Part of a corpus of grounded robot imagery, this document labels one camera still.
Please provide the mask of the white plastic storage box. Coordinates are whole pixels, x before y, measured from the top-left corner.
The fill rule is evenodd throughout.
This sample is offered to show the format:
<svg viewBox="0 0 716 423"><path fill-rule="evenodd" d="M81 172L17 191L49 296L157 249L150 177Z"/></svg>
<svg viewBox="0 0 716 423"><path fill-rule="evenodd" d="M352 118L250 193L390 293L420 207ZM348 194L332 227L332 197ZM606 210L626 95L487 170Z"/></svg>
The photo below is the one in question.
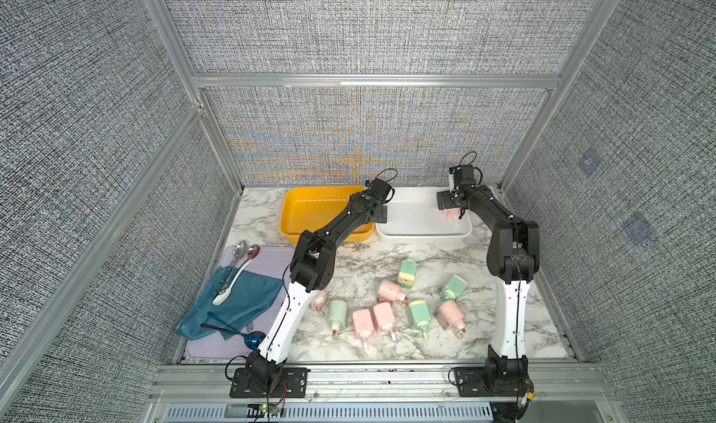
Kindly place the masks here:
<svg viewBox="0 0 716 423"><path fill-rule="evenodd" d="M387 204L387 222L376 225L379 238L386 243L456 242L469 237L473 224L469 218L443 214L437 206L441 186L404 186L395 188L395 197Z"/></svg>

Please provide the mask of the yellow plastic storage box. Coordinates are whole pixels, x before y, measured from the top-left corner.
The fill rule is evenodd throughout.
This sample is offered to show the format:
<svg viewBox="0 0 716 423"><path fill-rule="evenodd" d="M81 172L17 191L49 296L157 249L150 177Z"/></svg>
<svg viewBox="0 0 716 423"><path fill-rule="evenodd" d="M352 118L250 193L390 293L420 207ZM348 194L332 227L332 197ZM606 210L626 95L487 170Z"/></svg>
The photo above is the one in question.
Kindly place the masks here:
<svg viewBox="0 0 716 423"><path fill-rule="evenodd" d="M305 230L325 227L346 208L350 195L363 191L361 186L304 186L285 194L279 231L291 243L297 243Z"/></svg>

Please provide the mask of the pink pencil sharpener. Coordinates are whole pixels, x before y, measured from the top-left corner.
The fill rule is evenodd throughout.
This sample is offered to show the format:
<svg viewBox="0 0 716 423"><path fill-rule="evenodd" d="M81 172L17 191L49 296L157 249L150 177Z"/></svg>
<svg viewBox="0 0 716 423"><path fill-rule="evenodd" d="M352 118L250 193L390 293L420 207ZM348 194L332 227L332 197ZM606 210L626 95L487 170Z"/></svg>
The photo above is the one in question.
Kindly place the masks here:
<svg viewBox="0 0 716 423"><path fill-rule="evenodd" d="M445 209L441 214L449 221L459 220L461 215L461 209Z"/></svg>

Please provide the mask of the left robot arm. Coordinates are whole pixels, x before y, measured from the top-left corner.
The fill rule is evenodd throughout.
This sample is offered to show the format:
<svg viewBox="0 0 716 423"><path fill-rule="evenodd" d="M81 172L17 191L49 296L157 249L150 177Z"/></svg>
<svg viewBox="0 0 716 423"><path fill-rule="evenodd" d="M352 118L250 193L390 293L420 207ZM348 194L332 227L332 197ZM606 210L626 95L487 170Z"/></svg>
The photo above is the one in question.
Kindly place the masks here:
<svg viewBox="0 0 716 423"><path fill-rule="evenodd" d="M337 249L362 225L387 221L387 203L395 190L372 186L352 194L345 208L328 224L304 231L287 266L290 275L285 300L268 335L255 351L271 366L287 360L291 342L311 301L333 278Z"/></svg>

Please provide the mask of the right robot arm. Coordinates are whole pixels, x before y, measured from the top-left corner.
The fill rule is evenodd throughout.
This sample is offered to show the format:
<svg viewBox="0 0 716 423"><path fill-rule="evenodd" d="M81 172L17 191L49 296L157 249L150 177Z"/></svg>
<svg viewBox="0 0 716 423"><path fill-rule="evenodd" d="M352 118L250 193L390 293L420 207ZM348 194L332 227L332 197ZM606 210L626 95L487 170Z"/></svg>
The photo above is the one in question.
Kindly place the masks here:
<svg viewBox="0 0 716 423"><path fill-rule="evenodd" d="M540 268L539 225L511 212L488 186L440 191L436 200L439 210L472 212L490 228L486 264L497 281L497 301L488 357L500 361L525 358L527 295Z"/></svg>

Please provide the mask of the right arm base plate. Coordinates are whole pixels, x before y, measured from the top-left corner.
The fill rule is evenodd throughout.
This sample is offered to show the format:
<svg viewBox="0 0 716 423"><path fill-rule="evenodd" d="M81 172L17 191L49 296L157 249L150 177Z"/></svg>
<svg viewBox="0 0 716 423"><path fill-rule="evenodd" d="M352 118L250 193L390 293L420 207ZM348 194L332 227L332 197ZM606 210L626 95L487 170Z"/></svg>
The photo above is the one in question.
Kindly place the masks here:
<svg viewBox="0 0 716 423"><path fill-rule="evenodd" d="M447 379L462 398L530 398L534 393L533 382L528 376L486 374L484 367L453 367L449 369Z"/></svg>

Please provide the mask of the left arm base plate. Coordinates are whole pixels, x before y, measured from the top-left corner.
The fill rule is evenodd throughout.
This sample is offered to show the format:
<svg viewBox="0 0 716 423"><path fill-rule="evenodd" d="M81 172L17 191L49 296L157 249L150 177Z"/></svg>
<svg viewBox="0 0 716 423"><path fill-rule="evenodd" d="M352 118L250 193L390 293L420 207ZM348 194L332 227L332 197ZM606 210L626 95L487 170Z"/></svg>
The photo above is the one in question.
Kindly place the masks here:
<svg viewBox="0 0 716 423"><path fill-rule="evenodd" d="M274 368L273 370L251 372L239 368L231 380L229 397L244 398L304 398L308 385L307 368Z"/></svg>

